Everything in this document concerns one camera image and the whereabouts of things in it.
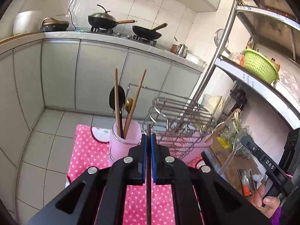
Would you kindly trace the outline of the right hand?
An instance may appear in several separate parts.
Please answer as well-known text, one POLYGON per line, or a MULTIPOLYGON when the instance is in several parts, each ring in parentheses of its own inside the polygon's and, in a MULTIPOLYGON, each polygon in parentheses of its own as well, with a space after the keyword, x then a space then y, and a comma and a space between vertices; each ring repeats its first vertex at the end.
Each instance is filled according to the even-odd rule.
POLYGON ((257 209, 261 208, 262 205, 267 206, 267 209, 263 214, 267 218, 271 218, 280 206, 280 199, 277 196, 266 196, 263 198, 265 188, 264 184, 260 185, 260 187, 248 197, 248 201, 257 209))

